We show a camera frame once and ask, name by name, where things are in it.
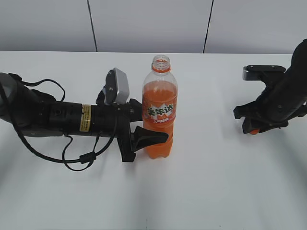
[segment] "white table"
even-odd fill
[[[66,101],[94,104],[107,72],[118,67],[128,75],[130,97],[140,101],[153,56],[4,51],[0,70],[29,82],[54,79],[66,89]],[[13,127],[0,121],[0,229],[306,229],[307,118],[251,136],[242,134],[242,120],[232,112],[264,89],[262,82],[242,80],[244,65],[287,68],[291,56],[169,57],[179,94],[174,145],[166,159],[151,160],[140,150],[134,163],[122,163],[114,141],[91,168],[71,172],[34,156]],[[62,96],[51,83],[38,88]],[[57,158],[69,141],[28,140]],[[76,137],[67,157],[89,152],[93,144],[94,138]]]

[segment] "bottle cap opening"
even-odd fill
[[[166,73],[171,70],[170,59],[165,55],[157,55],[153,58],[152,70],[158,73]]]

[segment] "robotic arm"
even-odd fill
[[[234,109],[236,119],[245,117],[243,133],[257,134],[286,127],[289,120],[307,114],[307,39],[297,46],[286,70],[281,66],[246,66],[246,81],[262,81],[265,90],[253,102]]]
[[[106,85],[98,94],[97,105],[64,102],[46,93],[26,86],[37,86],[45,81],[27,83],[16,74],[0,73],[0,118],[13,124],[15,131],[35,155],[57,163],[89,163],[117,138],[123,162],[133,162],[135,152],[146,146],[166,142],[166,133],[153,132],[139,126],[133,133],[130,122],[142,121],[142,104],[135,99],[126,100],[129,96],[127,76],[118,68],[109,71]],[[99,152],[90,152],[76,160],[62,160],[47,157],[31,147],[24,136],[95,136],[110,137],[109,142]]]

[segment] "black cable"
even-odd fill
[[[83,168],[83,169],[73,169],[73,168],[71,168],[67,163],[65,163],[65,162],[66,162],[66,160],[65,160],[65,152],[66,152],[66,149],[68,148],[68,146],[69,146],[69,145],[72,143],[72,141],[73,141],[73,138],[72,138],[71,136],[65,135],[65,137],[70,138],[71,140],[70,140],[69,143],[65,146],[65,148],[63,149],[63,152],[62,152],[62,160],[63,160],[63,162],[64,162],[64,165],[65,165],[68,169],[70,169],[70,170],[72,170],[72,171],[75,171],[75,172],[81,172],[81,171],[86,170],[87,168],[89,168],[89,167],[93,164],[94,160],[90,161],[90,162],[87,164],[87,166],[86,166],[85,168]]]
[[[42,158],[42,159],[45,159],[47,161],[52,161],[52,162],[55,162],[55,163],[64,163],[63,160],[60,160],[60,159],[56,159],[56,158],[52,158],[52,157],[48,157],[44,154],[41,154],[40,152],[36,151],[30,144],[29,142],[25,139],[24,135],[22,134],[20,128],[18,127],[17,125],[17,122],[15,120],[15,117],[10,109],[10,104],[9,104],[9,100],[6,96],[6,93],[3,89],[3,85],[1,84],[0,82],[0,96],[4,102],[4,105],[9,113],[9,116],[10,116],[10,119],[11,119],[11,123],[15,129],[15,132],[17,133],[18,137],[20,138],[20,140],[22,141],[22,143],[26,146],[26,148],[32,152],[33,154],[35,154],[36,156]],[[75,159],[75,160],[69,160],[69,161],[65,161],[65,163],[78,163],[80,162],[80,159]]]
[[[90,152],[90,153],[88,153],[88,154],[90,154],[90,155],[94,155],[94,157],[91,158],[91,160],[89,161],[88,165],[87,165],[85,168],[83,168],[83,169],[73,169],[73,168],[70,167],[67,163],[64,163],[65,166],[66,166],[68,169],[70,169],[70,170],[72,170],[72,171],[75,171],[75,172],[81,172],[81,171],[83,171],[83,170],[89,168],[89,167],[93,164],[93,162],[94,162],[94,160],[96,159],[96,157],[99,156],[101,153],[103,153],[107,148],[109,148],[109,146],[111,145],[111,143],[112,143],[112,141],[113,141],[113,139],[114,139],[114,137],[115,137],[116,129],[117,129],[117,117],[115,118],[114,129],[113,129],[113,132],[112,132],[112,135],[111,135],[109,141],[106,143],[106,145],[105,145],[101,150],[99,150],[97,153],[95,153],[95,148],[96,148],[96,145],[97,145],[97,143],[98,143],[98,141],[99,141],[99,138],[100,138],[100,135],[101,135],[101,132],[98,133],[98,135],[97,135],[97,137],[96,137],[96,141],[95,141],[94,147],[93,147],[93,151]],[[66,161],[66,160],[65,160],[66,149],[68,148],[68,146],[69,146],[69,145],[72,143],[72,141],[73,141],[72,136],[65,135],[65,137],[70,138],[71,140],[70,140],[69,143],[65,146],[65,148],[63,149],[63,152],[62,152],[62,160],[63,160],[64,162]]]
[[[203,45],[203,51],[202,51],[203,54],[205,53],[206,44],[207,44],[207,38],[208,38],[208,32],[209,32],[210,21],[211,21],[213,3],[214,3],[214,0],[212,0],[212,4],[211,4],[210,15],[209,15],[208,25],[207,25],[207,31],[206,31],[206,37],[205,37],[205,43],[204,43],[204,45]]]
[[[116,129],[117,129],[117,117],[115,117],[114,129],[113,129],[113,132],[112,132],[112,134],[111,134],[111,136],[110,136],[109,141],[106,143],[106,145],[105,145],[101,150],[99,150],[99,151],[95,154],[96,157],[98,157],[98,156],[99,156],[101,153],[103,153],[107,148],[109,148],[109,146],[111,145],[111,143],[112,143],[112,141],[113,141],[113,139],[114,139],[114,137],[115,137]]]
[[[38,82],[33,82],[33,83],[29,83],[29,82],[25,82],[25,81],[21,81],[21,83],[22,83],[23,85],[25,85],[25,86],[35,87],[35,86],[40,85],[41,83],[46,82],[46,81],[49,81],[49,82],[52,82],[52,83],[56,84],[57,86],[59,86],[59,87],[63,90],[63,97],[62,97],[62,99],[60,100],[60,102],[63,102],[64,99],[65,99],[65,90],[64,90],[64,88],[63,88],[59,83],[57,83],[55,80],[52,80],[52,79],[43,79],[43,80],[40,80],[40,81],[38,81]]]
[[[89,12],[89,14],[90,14],[90,21],[91,21],[93,39],[94,39],[94,44],[95,44],[95,50],[96,50],[96,52],[98,52],[97,42],[96,42],[96,36],[95,36],[95,31],[94,31],[94,24],[93,24],[93,19],[92,19],[92,13],[91,13],[91,7],[90,7],[90,2],[89,2],[89,0],[87,0],[87,8],[88,8],[88,12]]]
[[[114,137],[115,137],[115,133],[116,133],[116,129],[117,129],[117,117],[116,117],[116,119],[115,119],[114,129],[113,129],[113,132],[112,132],[112,135],[111,135],[109,141],[108,141],[108,142],[106,143],[106,145],[105,145],[100,151],[98,151],[97,153],[95,153],[95,152],[93,151],[93,152],[91,152],[91,153],[87,153],[87,154],[81,155],[79,159],[75,159],[75,160],[65,160],[65,158],[64,158],[64,157],[65,157],[65,151],[66,151],[66,149],[68,148],[68,146],[69,146],[69,145],[71,144],[71,142],[72,142],[72,137],[67,135],[67,137],[70,137],[71,140],[70,140],[70,142],[65,146],[65,148],[64,148],[64,150],[63,150],[63,152],[62,152],[62,159],[60,160],[60,159],[48,157],[48,156],[46,156],[46,155],[44,155],[44,154],[41,154],[40,152],[36,151],[36,150],[29,144],[29,142],[25,139],[25,137],[24,137],[22,131],[20,130],[20,128],[18,127],[18,124],[17,124],[17,122],[16,122],[16,120],[15,120],[15,117],[14,117],[14,115],[13,115],[11,109],[10,109],[9,100],[8,100],[8,98],[7,98],[7,96],[6,96],[6,93],[5,93],[5,91],[4,91],[4,88],[3,88],[3,85],[1,84],[1,82],[0,82],[0,96],[1,96],[1,98],[2,98],[2,100],[3,100],[3,102],[4,102],[4,105],[5,105],[5,107],[6,107],[7,111],[8,111],[8,113],[9,113],[9,117],[10,117],[10,119],[11,119],[11,123],[12,123],[12,125],[13,125],[13,127],[14,127],[15,132],[17,133],[17,135],[18,135],[19,139],[22,141],[22,143],[27,147],[27,149],[28,149],[30,152],[32,152],[33,154],[35,154],[36,156],[38,156],[38,157],[40,157],[40,158],[42,158],[42,159],[45,159],[45,160],[47,160],[47,161],[51,161],[51,162],[55,162],[55,163],[63,163],[63,164],[65,164],[65,166],[66,166],[67,168],[69,168],[69,169],[71,169],[71,170],[73,170],[73,171],[82,171],[82,170],[85,170],[85,169],[87,169],[88,167],[90,167],[90,166],[93,164],[94,160],[96,159],[96,156],[99,156],[101,153],[103,153],[103,152],[110,146],[110,144],[112,143],[112,141],[113,141],[113,139],[114,139]],[[99,136],[100,136],[100,133],[98,133],[98,136],[96,137],[96,142],[95,142],[95,145],[94,145],[94,149],[95,149],[95,147],[96,147],[96,145],[97,145],[97,142],[98,142],[98,140],[99,140]],[[70,164],[70,163],[79,163],[79,162],[80,162],[80,163],[89,162],[89,164],[88,164],[84,169],[82,169],[82,170],[74,170],[74,169],[72,169],[70,166],[67,165],[67,164]]]

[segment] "wire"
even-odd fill
[[[117,130],[117,116],[115,117],[115,123],[114,123],[114,129],[113,129],[113,132],[111,134],[111,137],[109,139],[109,141],[106,143],[106,145],[101,149],[99,150],[97,153],[96,153],[96,156],[98,157],[101,153],[103,153],[107,148],[109,148],[109,146],[111,145],[114,137],[115,137],[115,134],[116,134],[116,130]]]
[[[22,83],[23,85],[25,85],[25,86],[35,87],[35,86],[40,85],[41,83],[44,83],[44,82],[46,82],[46,81],[49,81],[49,82],[52,82],[52,83],[56,84],[57,86],[59,86],[59,87],[63,90],[63,97],[62,97],[62,99],[60,100],[60,102],[63,102],[64,99],[65,99],[65,90],[64,90],[64,88],[63,88],[59,83],[57,83],[55,80],[52,80],[52,79],[43,79],[43,80],[40,80],[40,81],[38,81],[38,82],[33,82],[33,83],[29,83],[29,82],[25,82],[25,81],[21,81],[21,83]]]
[[[0,82],[0,95],[1,95],[1,98],[4,102],[4,105],[5,107],[7,108],[8,110],[8,113],[9,113],[9,116],[10,116],[10,119],[11,119],[11,123],[15,129],[15,132],[17,133],[18,137],[20,138],[20,140],[22,141],[22,143],[27,147],[27,149],[29,151],[31,151],[33,154],[35,154],[36,156],[42,158],[42,159],[45,159],[47,161],[52,161],[52,162],[55,162],[55,163],[64,163],[63,160],[60,160],[60,159],[56,159],[56,158],[52,158],[52,157],[48,157],[44,154],[41,154],[40,152],[36,151],[30,144],[29,142],[25,139],[24,135],[22,134],[20,128],[18,127],[17,125],[17,122],[15,120],[15,117],[10,109],[10,105],[9,105],[9,101],[8,101],[8,98],[6,96],[6,93],[3,89],[3,85],[1,84]],[[78,163],[80,162],[80,159],[76,159],[76,160],[69,160],[69,161],[65,161],[66,163]]]
[[[73,169],[73,168],[70,167],[67,163],[65,163],[65,162],[66,162],[66,160],[65,160],[65,152],[66,152],[66,149],[68,148],[68,146],[69,146],[69,145],[72,143],[72,141],[73,141],[73,138],[72,138],[71,136],[66,135],[65,137],[70,138],[71,140],[70,140],[69,143],[65,146],[65,148],[63,149],[63,152],[62,152],[62,160],[63,160],[63,162],[64,162],[64,165],[65,165],[68,169],[70,169],[70,170],[72,170],[72,171],[75,171],[75,172],[81,172],[81,171],[86,170],[87,168],[89,168],[89,167],[93,164],[94,160],[90,161],[90,162],[88,163],[88,165],[87,165],[85,168],[83,168],[83,169]]]
[[[90,167],[90,166],[93,164],[93,162],[94,162],[94,160],[95,160],[94,158],[83,158],[83,159],[81,159],[82,156],[87,157],[87,156],[86,156],[87,154],[84,154],[84,155],[80,156],[79,159],[75,159],[75,160],[65,160],[65,158],[63,159],[63,155],[65,156],[65,151],[66,151],[66,149],[68,148],[68,146],[69,146],[69,145],[71,144],[71,142],[72,142],[72,137],[71,137],[71,136],[68,136],[68,135],[67,135],[67,136],[71,138],[71,141],[65,146],[65,148],[64,148],[64,150],[63,150],[63,153],[62,153],[62,159],[61,159],[61,160],[60,160],[60,159],[56,159],[56,158],[52,158],[52,157],[49,157],[49,156],[46,156],[46,155],[41,154],[40,152],[36,151],[36,150],[29,144],[29,142],[25,139],[25,137],[24,137],[22,131],[20,130],[19,126],[17,125],[17,122],[16,122],[16,120],[15,120],[15,117],[14,117],[14,115],[13,115],[11,109],[10,109],[9,100],[8,100],[8,98],[7,98],[7,96],[6,96],[6,93],[5,93],[5,91],[4,91],[4,88],[3,88],[3,85],[2,85],[1,82],[0,82],[0,96],[1,96],[1,98],[2,98],[2,100],[3,100],[3,102],[4,102],[4,105],[5,105],[5,107],[6,107],[7,111],[8,111],[8,113],[9,113],[9,117],[10,117],[10,120],[11,120],[11,123],[12,123],[12,125],[13,125],[13,127],[14,127],[15,132],[17,133],[19,139],[22,141],[22,143],[26,146],[26,148],[27,148],[30,152],[32,152],[32,153],[35,154],[36,156],[38,156],[38,157],[40,157],[40,158],[42,158],[42,159],[45,159],[45,160],[47,160],[47,161],[51,161],[51,162],[54,162],[54,163],[63,163],[63,164],[66,165],[66,167],[68,167],[68,168],[71,169],[71,170],[73,170],[73,169],[70,168],[70,166],[68,166],[67,164],[79,163],[79,162],[82,163],[83,161],[89,162],[89,164],[87,165],[86,168]],[[110,144],[112,143],[112,141],[113,141],[113,139],[114,139],[114,137],[115,137],[116,129],[117,129],[117,117],[116,117],[116,119],[115,119],[114,129],[113,129],[113,132],[112,132],[112,135],[111,135],[109,141],[107,142],[107,144],[106,144],[100,151],[98,151],[97,153],[95,153],[95,157],[96,157],[96,156],[99,156],[101,153],[103,153],[103,152],[110,146]],[[97,145],[97,142],[98,142],[98,140],[99,140],[99,136],[100,136],[100,133],[98,134],[98,137],[96,138],[96,143],[95,143],[95,145],[94,145],[94,148],[95,148],[96,145]]]
[[[90,153],[87,153],[87,154],[89,154],[89,155],[92,155],[92,157],[91,157],[91,160],[89,161],[88,165],[87,165],[85,168],[83,168],[83,169],[73,169],[73,168],[70,167],[67,163],[64,163],[65,166],[66,166],[68,169],[70,169],[70,170],[72,170],[72,171],[75,171],[75,172],[81,172],[81,171],[86,170],[87,168],[89,168],[89,167],[93,164],[93,162],[94,162],[94,160],[96,159],[96,157],[99,156],[100,154],[102,154],[107,148],[109,148],[109,146],[111,145],[111,143],[112,143],[112,141],[113,141],[113,139],[114,139],[114,137],[115,137],[116,129],[117,129],[117,117],[115,118],[114,129],[113,129],[113,132],[112,132],[112,134],[111,134],[111,137],[110,137],[109,141],[106,143],[106,145],[105,145],[101,150],[99,150],[97,153],[95,153],[95,148],[96,148],[96,145],[97,145],[97,143],[98,143],[98,141],[99,141],[101,132],[99,132],[99,133],[97,134],[96,141],[95,141],[95,144],[94,144],[94,147],[93,147],[93,151],[90,152]],[[66,150],[67,150],[68,146],[69,146],[69,145],[72,143],[72,141],[73,141],[72,136],[65,135],[65,137],[70,138],[71,140],[70,140],[69,143],[65,146],[65,148],[63,149],[63,152],[62,152],[62,160],[63,160],[64,162],[66,161],[66,160],[65,160],[65,153],[66,153]]]

